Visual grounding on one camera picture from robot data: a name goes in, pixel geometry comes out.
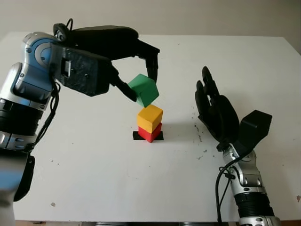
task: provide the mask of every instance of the wooden block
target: wooden block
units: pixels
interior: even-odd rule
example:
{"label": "wooden block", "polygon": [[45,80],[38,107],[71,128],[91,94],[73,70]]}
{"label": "wooden block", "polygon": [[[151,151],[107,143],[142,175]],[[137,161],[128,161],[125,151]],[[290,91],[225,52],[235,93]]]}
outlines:
{"label": "wooden block", "polygon": [[143,137],[145,140],[147,140],[148,142],[151,143],[160,134],[161,126],[162,126],[162,123],[160,122],[160,124],[155,128],[155,130],[152,133],[149,133],[149,132],[145,131],[144,129],[142,129],[141,127],[138,127],[138,134],[141,137]]}
{"label": "wooden block", "polygon": [[128,85],[135,91],[137,103],[142,107],[147,107],[159,96],[155,81],[143,74],[137,75]]}
{"label": "wooden block", "polygon": [[142,109],[137,116],[138,126],[145,131],[152,133],[162,120],[163,110],[154,106],[148,105]]}

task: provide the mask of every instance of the robotic hand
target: robotic hand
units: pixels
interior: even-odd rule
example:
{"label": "robotic hand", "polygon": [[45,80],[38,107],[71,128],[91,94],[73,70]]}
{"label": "robotic hand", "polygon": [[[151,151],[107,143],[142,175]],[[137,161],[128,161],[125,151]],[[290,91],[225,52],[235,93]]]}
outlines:
{"label": "robotic hand", "polygon": [[238,206],[240,225],[280,226],[279,218],[275,217],[269,205],[260,172],[256,167],[256,155],[253,150],[267,136],[272,116],[255,110],[243,118],[239,125],[234,108],[225,96],[219,94],[207,67],[203,68],[202,74],[204,85],[198,81],[195,93],[199,119],[219,142],[217,150],[223,153],[226,163],[220,168],[215,184],[219,225],[222,224],[223,200],[223,197],[221,200],[219,198],[219,181],[226,171],[225,175],[229,179],[228,185],[231,184]]}
{"label": "robotic hand", "polygon": [[[72,19],[67,25],[55,24],[54,36],[26,35],[24,62],[12,66],[0,92],[0,225],[15,225],[13,201],[30,189],[35,164],[31,152],[58,106],[56,80],[89,96],[108,92],[111,84],[136,101],[111,63],[134,56],[145,59],[148,76],[157,80],[159,49],[140,41],[135,30],[119,26],[72,30],[72,24]],[[50,115],[36,135],[49,101]]]}

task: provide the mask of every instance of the white tabletop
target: white tabletop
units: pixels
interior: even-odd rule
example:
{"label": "white tabletop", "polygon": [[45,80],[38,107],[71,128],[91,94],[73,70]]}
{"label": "white tabletop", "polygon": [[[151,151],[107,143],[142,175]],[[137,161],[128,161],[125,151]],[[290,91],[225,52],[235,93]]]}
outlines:
{"label": "white tabletop", "polygon": [[[25,35],[10,33],[0,42],[1,83],[20,60]],[[224,163],[217,142],[197,119],[194,92],[204,65],[240,119],[254,109],[273,115],[269,135],[256,147],[257,166],[275,214],[300,219],[300,55],[283,38],[141,40],[161,50],[154,105],[164,110],[164,141],[133,141],[141,107],[116,88],[98,97],[62,88],[57,115],[33,152],[31,190],[14,204],[16,219],[215,221],[214,183]],[[145,62],[137,58],[114,64],[125,81],[146,74]],[[231,190],[222,217],[238,220]]]}

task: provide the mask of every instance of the black cable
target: black cable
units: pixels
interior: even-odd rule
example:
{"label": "black cable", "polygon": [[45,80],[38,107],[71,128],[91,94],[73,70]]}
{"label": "black cable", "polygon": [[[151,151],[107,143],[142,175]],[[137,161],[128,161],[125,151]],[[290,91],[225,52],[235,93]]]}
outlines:
{"label": "black cable", "polygon": [[66,27],[68,27],[68,25],[70,24],[70,28],[69,28],[69,31],[72,31],[72,28],[73,28],[73,19],[70,18],[66,24]]}
{"label": "black cable", "polygon": [[237,159],[230,161],[228,164],[226,164],[224,167],[222,167],[222,169],[220,170],[220,172],[217,175],[217,178],[215,181],[215,204],[216,204],[216,211],[217,211],[217,222],[220,226],[222,225],[222,215],[221,215],[221,205],[220,205],[220,197],[219,197],[218,188],[219,188],[219,183],[220,183],[221,177],[222,177],[224,171],[226,171],[234,163],[245,158],[249,153],[250,152],[246,152],[242,156],[239,156]]}
{"label": "black cable", "polygon": [[228,187],[229,187],[229,184],[230,184],[230,181],[231,181],[231,174],[230,174],[230,172],[229,172],[229,170],[228,169],[226,169],[226,171],[227,171],[227,174],[225,174],[225,176],[228,178],[228,182],[227,182],[227,185],[226,185],[226,187],[225,187],[225,190],[224,190],[224,192],[223,192],[223,194],[222,194],[222,198],[221,198],[221,201],[220,201],[220,206],[222,206],[222,201],[223,201],[223,199],[224,199],[224,197],[225,197],[225,194],[226,194],[226,192],[227,192],[227,189],[228,189]]}
{"label": "black cable", "polygon": [[53,87],[53,90],[51,92],[51,101],[50,101],[50,114],[47,117],[47,119],[44,122],[44,125],[42,127],[42,129],[39,131],[39,134],[37,135],[36,138],[36,142],[35,145],[43,138],[43,136],[45,135],[51,121],[53,120],[54,116],[55,116],[55,112],[56,109],[58,107],[58,102],[59,102],[59,91],[61,90],[61,86],[55,82],[55,79],[53,77],[54,74],[54,66],[51,65],[49,67],[49,77],[50,77],[50,81]]}

